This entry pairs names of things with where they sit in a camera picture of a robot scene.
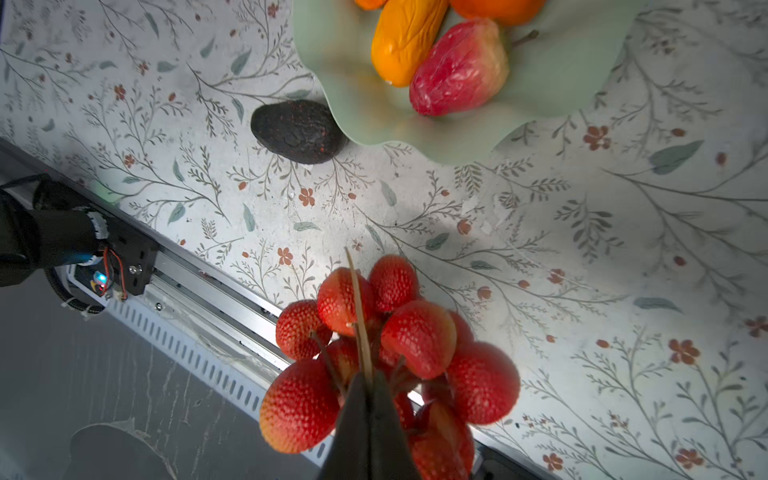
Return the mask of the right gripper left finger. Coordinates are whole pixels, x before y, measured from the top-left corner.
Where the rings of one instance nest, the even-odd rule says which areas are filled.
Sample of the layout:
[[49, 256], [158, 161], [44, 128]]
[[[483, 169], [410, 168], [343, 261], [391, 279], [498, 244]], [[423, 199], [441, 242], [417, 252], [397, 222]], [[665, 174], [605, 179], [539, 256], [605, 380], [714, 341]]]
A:
[[371, 478], [371, 390], [363, 374], [358, 374], [349, 387], [319, 480]]

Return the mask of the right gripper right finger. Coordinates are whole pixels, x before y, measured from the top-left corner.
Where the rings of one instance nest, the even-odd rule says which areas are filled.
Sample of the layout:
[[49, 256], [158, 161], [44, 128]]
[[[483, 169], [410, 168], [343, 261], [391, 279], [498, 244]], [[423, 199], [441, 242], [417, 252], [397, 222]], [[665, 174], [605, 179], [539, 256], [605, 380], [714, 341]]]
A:
[[376, 371], [368, 391], [368, 478], [419, 479], [386, 377]]

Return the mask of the red fake berry bunch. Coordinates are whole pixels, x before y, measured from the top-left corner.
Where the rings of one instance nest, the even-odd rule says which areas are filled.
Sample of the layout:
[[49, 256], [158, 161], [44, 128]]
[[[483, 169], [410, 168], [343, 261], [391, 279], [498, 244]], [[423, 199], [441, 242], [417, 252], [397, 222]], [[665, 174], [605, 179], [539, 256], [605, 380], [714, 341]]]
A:
[[520, 395], [509, 356], [477, 341], [458, 313], [426, 300], [415, 269], [398, 255], [381, 257], [368, 276], [333, 270], [314, 298], [283, 309], [276, 342], [291, 363], [268, 388], [259, 426], [283, 454], [332, 445], [352, 380], [363, 374], [371, 386], [380, 371], [419, 479], [466, 479], [472, 428], [503, 419]]

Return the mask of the dark fake avocado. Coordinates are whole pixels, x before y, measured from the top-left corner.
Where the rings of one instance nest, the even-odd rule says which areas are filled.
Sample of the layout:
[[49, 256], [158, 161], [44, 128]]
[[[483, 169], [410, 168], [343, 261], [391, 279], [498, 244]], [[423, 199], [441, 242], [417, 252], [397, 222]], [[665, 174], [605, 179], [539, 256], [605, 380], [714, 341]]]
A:
[[312, 100], [289, 100], [257, 108], [250, 128], [268, 151], [303, 165], [333, 159], [348, 143], [331, 110]]

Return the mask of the red fake peach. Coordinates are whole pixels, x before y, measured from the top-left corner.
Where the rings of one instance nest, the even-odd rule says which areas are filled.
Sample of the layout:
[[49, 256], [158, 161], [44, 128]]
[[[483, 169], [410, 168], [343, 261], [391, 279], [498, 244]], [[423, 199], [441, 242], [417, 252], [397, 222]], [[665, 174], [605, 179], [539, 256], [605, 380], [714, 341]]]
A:
[[499, 24], [472, 19], [451, 27], [417, 68], [409, 86], [414, 111], [439, 117], [476, 109], [505, 85], [510, 74], [508, 48], [539, 36], [537, 30], [508, 41]]

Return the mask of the yellow fake squash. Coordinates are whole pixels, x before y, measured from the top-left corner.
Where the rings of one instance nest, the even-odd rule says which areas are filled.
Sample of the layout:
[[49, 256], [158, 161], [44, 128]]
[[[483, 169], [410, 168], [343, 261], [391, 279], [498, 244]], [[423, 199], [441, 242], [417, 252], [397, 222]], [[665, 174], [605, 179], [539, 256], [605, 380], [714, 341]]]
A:
[[382, 80], [407, 87], [433, 46], [448, 11], [446, 0], [392, 0], [379, 16], [371, 61]]

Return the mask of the small orange tangerine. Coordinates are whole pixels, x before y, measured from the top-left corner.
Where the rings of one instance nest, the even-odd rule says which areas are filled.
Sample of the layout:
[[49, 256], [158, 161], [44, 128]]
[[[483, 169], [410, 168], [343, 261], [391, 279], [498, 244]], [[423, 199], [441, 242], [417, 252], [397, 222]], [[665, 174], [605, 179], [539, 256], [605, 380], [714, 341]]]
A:
[[365, 11], [373, 11], [382, 8], [387, 0], [354, 0], [354, 2]]

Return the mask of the orange fake persimmon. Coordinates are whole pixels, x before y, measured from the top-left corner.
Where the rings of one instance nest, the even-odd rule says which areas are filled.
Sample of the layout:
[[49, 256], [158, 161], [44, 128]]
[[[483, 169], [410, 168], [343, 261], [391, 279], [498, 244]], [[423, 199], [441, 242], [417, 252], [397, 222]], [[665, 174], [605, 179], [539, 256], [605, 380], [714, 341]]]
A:
[[465, 19], [486, 18], [506, 26], [532, 21], [546, 0], [450, 0], [450, 6]]

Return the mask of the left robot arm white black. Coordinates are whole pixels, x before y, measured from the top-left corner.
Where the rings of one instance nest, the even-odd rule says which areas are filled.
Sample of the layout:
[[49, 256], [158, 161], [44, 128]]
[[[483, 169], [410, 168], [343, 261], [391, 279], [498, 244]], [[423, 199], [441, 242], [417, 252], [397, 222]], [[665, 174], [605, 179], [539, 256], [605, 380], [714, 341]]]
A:
[[98, 261], [109, 237], [107, 219], [88, 207], [29, 210], [1, 186], [1, 285], [23, 283], [37, 270]]

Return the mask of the green wavy fruit bowl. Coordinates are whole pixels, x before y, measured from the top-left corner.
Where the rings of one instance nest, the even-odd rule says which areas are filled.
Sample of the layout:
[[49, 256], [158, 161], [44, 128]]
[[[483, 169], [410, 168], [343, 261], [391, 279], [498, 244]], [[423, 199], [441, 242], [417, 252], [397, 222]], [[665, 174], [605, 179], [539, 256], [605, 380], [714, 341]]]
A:
[[516, 39], [511, 75], [498, 95], [476, 110], [429, 118], [411, 107], [406, 89], [386, 84], [370, 60], [379, 14], [351, 1], [296, 1], [293, 32], [302, 64], [320, 84], [341, 130], [363, 146], [401, 143], [444, 165], [489, 154], [524, 124], [584, 107], [605, 84], [643, 9], [641, 1], [549, 1]]

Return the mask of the aluminium front rail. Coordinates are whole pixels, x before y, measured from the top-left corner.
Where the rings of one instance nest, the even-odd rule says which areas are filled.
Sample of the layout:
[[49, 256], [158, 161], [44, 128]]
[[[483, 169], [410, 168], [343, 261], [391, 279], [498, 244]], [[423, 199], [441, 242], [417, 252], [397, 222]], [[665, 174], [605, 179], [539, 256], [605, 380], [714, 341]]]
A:
[[[273, 364], [279, 309], [16, 146], [1, 186], [29, 210], [92, 207], [155, 240], [149, 304], [193, 312]], [[5, 479], [312, 479], [331, 441], [283, 455], [254, 421], [106, 309], [66, 308], [43, 270], [1, 292], [1, 475]]]

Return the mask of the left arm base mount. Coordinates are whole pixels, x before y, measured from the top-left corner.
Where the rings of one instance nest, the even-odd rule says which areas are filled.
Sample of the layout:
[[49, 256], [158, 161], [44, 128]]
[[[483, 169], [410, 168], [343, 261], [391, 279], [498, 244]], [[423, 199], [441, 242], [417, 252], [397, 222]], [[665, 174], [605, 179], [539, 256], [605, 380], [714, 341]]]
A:
[[43, 270], [62, 305], [86, 318], [108, 304], [140, 296], [153, 274], [158, 243], [127, 222], [92, 207], [54, 212], [72, 226], [78, 249]]

